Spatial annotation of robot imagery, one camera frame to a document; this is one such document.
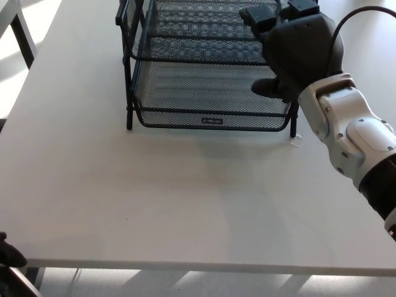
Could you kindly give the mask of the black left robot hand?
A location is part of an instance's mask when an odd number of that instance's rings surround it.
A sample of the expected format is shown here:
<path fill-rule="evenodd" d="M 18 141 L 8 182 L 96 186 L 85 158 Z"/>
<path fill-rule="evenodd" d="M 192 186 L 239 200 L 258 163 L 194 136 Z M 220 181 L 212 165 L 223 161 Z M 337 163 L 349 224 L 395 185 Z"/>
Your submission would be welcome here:
<path fill-rule="evenodd" d="M 27 265 L 27 259 L 13 245 L 6 241 L 7 234 L 1 232 L 1 265 L 21 268 Z"/>

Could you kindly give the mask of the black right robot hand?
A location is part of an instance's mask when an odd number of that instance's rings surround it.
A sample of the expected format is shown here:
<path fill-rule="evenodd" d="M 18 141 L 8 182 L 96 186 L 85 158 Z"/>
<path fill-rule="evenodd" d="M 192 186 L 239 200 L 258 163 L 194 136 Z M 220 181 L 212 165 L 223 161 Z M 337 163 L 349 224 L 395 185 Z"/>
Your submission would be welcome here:
<path fill-rule="evenodd" d="M 278 12 L 260 4 L 240 9 L 239 16 L 261 43 L 262 57 L 275 74 L 255 81 L 253 93 L 289 103 L 308 85 L 343 72 L 343 40 L 332 37 L 336 24 L 317 1 L 288 1 Z"/>

